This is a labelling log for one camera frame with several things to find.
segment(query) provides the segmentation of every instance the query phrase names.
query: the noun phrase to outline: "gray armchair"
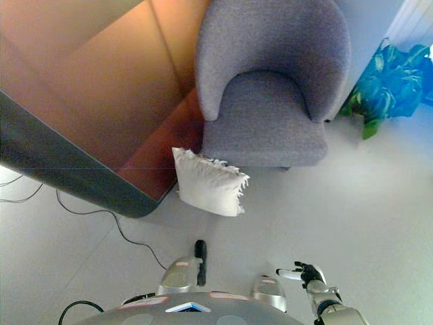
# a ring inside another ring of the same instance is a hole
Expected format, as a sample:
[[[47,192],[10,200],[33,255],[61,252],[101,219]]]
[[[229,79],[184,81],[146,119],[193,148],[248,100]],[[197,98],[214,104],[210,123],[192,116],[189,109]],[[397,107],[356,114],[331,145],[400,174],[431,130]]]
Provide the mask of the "gray armchair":
[[[212,0],[196,54],[202,153],[238,166],[314,165],[349,61],[332,0]]]

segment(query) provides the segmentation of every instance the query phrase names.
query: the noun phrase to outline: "armchair backrest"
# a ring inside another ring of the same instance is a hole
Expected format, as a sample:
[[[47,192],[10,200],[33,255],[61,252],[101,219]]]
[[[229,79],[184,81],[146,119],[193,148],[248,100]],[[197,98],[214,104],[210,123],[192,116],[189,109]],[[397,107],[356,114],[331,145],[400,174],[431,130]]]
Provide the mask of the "armchair backrest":
[[[311,119],[322,121],[338,102],[349,62],[346,21],[332,0],[212,0],[196,54],[204,118],[218,118],[233,77],[272,70],[297,83]]]

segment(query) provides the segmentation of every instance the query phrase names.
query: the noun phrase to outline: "white pillow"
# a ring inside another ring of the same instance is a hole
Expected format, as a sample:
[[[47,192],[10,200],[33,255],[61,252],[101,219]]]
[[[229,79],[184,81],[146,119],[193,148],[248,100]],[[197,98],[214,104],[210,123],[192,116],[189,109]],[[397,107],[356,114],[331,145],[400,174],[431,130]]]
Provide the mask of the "white pillow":
[[[196,156],[191,150],[172,148],[179,196],[183,202],[217,215],[236,217],[244,212],[239,204],[250,178],[227,162]]]

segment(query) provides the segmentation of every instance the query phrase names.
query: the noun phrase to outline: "wire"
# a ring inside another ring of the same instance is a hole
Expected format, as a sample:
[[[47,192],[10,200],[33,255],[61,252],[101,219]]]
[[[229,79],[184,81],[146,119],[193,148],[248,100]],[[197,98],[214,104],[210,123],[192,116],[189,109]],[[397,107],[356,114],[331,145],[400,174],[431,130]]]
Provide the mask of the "wire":
[[[21,177],[23,177],[24,175],[21,175],[21,176],[19,176],[19,177],[17,177],[17,178],[15,178],[14,180],[12,180],[12,181],[8,181],[8,182],[6,182],[6,183],[0,183],[0,188],[2,188],[3,186],[8,186],[9,184],[12,184],[13,182],[15,182],[15,181],[18,181]]]
[[[0,203],[24,203],[24,202],[30,200],[33,196],[35,196],[36,193],[39,192],[39,190],[42,188],[42,185],[43,185],[43,184],[41,184],[41,185],[38,187],[38,189],[37,189],[37,190],[36,190],[32,195],[30,195],[28,198],[22,198],[21,200],[6,200],[6,199],[0,199]]]
[[[67,306],[67,308],[65,308],[62,315],[60,316],[58,325],[62,325],[63,318],[65,317],[66,312],[68,312],[68,310],[70,308],[74,307],[75,305],[89,305],[89,306],[92,306],[93,308],[99,310],[102,313],[104,312],[104,310],[100,306],[96,305],[95,303],[92,303],[91,301],[86,301],[86,300],[75,301],[75,302],[71,303],[69,306]]]
[[[67,207],[65,207],[65,205],[62,203],[62,201],[60,200],[60,193],[59,190],[55,190],[55,195],[57,196],[57,201],[59,202],[59,204],[63,207],[63,209],[67,210],[68,212],[74,213],[75,215],[91,215],[93,213],[99,213],[99,212],[108,212],[111,213],[111,215],[114,217],[114,220],[116,220],[116,224],[117,224],[117,228],[119,229],[120,235],[122,235],[122,237],[127,241],[130,242],[131,244],[136,244],[136,245],[141,245],[141,246],[145,246],[147,248],[150,249],[151,253],[153,254],[153,256],[155,257],[156,262],[158,262],[158,264],[160,265],[160,267],[162,267],[164,270],[167,270],[167,268],[165,266],[163,266],[163,264],[161,264],[160,260],[158,259],[158,257],[156,256],[153,248],[151,246],[149,246],[148,244],[144,244],[143,242],[135,242],[133,240],[128,239],[124,233],[123,230],[119,224],[119,220],[117,218],[117,215],[110,211],[110,210],[96,210],[96,211],[91,211],[91,212],[75,212],[72,211],[70,209],[68,209]]]

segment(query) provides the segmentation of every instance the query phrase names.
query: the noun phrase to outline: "armchair seat cushion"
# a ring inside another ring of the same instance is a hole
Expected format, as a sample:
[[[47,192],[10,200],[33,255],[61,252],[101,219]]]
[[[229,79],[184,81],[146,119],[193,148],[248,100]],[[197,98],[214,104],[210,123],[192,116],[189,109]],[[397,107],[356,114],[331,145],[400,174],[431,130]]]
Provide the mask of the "armchair seat cushion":
[[[315,165],[327,152],[323,123],[313,122],[286,75],[253,71],[226,86],[218,119],[206,121],[202,154],[231,165]]]

